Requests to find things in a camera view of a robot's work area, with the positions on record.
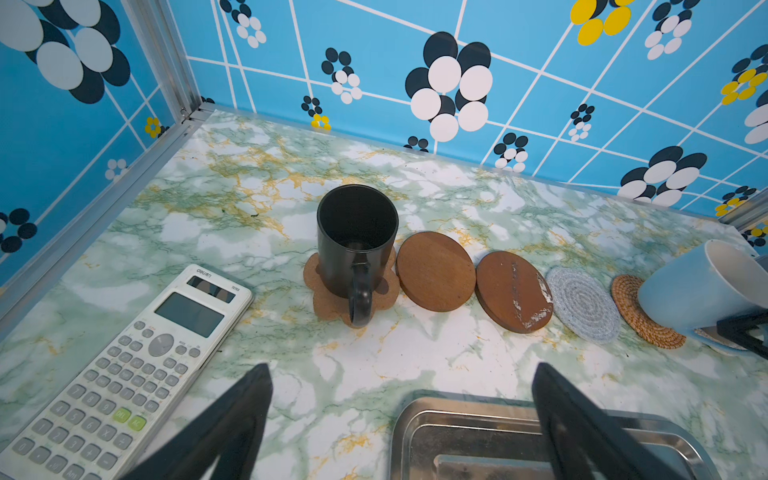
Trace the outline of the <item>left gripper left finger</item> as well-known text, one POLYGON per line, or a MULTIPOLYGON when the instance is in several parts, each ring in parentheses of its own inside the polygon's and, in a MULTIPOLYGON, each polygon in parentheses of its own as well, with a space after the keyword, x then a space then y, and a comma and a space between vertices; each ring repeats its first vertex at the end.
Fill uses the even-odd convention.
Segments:
POLYGON ((249 479, 267 423, 273 382, 254 366, 182 431, 124 475, 126 479, 249 479))

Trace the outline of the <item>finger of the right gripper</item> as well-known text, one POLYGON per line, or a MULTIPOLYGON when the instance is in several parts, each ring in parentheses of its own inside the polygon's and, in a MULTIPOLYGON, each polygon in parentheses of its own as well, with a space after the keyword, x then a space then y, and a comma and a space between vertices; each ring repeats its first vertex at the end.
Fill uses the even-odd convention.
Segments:
POLYGON ((763 359, 768 359, 767 311, 717 322, 717 333, 763 359))

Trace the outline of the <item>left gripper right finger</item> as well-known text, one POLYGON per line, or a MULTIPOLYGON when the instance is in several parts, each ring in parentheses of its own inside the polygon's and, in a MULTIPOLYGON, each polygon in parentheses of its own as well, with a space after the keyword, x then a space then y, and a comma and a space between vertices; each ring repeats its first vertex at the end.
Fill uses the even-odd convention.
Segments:
POLYGON ((537 365, 532 394, 557 479, 679 479, 553 366, 537 365))

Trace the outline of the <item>embroidered white fabric coaster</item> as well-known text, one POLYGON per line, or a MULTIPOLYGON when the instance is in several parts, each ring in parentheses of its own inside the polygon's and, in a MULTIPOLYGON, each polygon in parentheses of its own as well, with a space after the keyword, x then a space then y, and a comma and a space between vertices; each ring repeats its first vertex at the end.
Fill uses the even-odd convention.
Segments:
POLYGON ((723 355, 749 356, 751 351, 717 333, 715 327, 696 328, 694 334, 705 344, 723 355))

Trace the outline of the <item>light blue mug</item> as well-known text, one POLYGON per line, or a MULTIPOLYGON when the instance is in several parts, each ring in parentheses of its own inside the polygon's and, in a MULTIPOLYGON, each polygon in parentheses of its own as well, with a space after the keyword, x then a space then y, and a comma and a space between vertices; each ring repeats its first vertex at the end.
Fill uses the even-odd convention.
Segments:
POLYGON ((709 240, 670 261, 638 290, 655 323, 680 334, 767 311, 767 271, 747 253, 709 240))

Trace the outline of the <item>woven rattan coaster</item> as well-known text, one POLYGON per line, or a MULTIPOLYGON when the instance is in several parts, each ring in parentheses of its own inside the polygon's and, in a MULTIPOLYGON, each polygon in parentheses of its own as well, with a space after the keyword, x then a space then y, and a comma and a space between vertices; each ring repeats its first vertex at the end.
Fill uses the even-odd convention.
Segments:
POLYGON ((649 344, 661 349, 678 349, 686 337, 675 330, 663 327, 644 312, 638 302, 638 291, 644 281, 633 275, 619 275, 611 283, 611 296, 617 310, 636 334, 649 344))

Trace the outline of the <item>grey blue crochet coaster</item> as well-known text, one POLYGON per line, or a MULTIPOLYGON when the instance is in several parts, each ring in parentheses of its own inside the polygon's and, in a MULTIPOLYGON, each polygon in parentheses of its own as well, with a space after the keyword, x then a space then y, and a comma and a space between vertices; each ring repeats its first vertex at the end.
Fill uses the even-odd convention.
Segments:
POLYGON ((554 267, 546 275, 555 315, 583 340, 607 344, 618 338, 619 312, 607 291, 582 270, 554 267))

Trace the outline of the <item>paw shaped wooden coaster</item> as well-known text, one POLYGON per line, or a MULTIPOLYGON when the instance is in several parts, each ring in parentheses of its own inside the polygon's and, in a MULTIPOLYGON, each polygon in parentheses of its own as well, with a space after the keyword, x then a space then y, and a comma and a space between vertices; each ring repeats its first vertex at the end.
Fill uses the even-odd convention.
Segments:
MULTIPOLYGON (((394 270, 396 251, 387 260, 384 276, 373 293, 372 313, 388 310, 394 306, 400 293, 399 278, 394 270)), ((348 301, 332 294, 323 284, 319 273, 319 257, 315 252, 304 266, 305 285, 313 292, 313 310, 321 320, 340 320, 353 328, 348 301)))

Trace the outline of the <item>scratched round wooden coaster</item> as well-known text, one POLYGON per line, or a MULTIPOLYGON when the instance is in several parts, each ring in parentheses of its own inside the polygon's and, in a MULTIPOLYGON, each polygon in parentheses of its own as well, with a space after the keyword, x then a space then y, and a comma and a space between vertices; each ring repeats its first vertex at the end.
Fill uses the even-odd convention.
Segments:
POLYGON ((475 291, 488 316, 517 334, 542 329, 553 315, 553 296, 543 275, 507 251, 494 251, 480 260, 475 291))

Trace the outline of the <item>dark round wooden coaster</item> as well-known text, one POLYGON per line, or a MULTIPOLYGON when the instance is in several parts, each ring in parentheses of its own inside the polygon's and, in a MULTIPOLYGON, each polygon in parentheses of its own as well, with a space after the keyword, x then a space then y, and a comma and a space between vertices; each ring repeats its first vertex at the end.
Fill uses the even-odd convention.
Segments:
POLYGON ((450 312, 464 305, 476 286, 475 265, 452 238, 432 231, 409 236, 396 258, 402 290, 420 307, 450 312))

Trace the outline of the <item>black mug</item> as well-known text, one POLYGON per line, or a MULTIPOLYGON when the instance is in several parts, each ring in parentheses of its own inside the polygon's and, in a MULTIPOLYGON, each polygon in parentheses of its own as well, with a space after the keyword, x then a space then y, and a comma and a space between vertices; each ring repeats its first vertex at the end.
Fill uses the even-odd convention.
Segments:
POLYGON ((351 324, 365 327, 399 228, 397 209, 379 190, 348 184, 322 198, 316 220, 321 280, 349 302, 351 324))

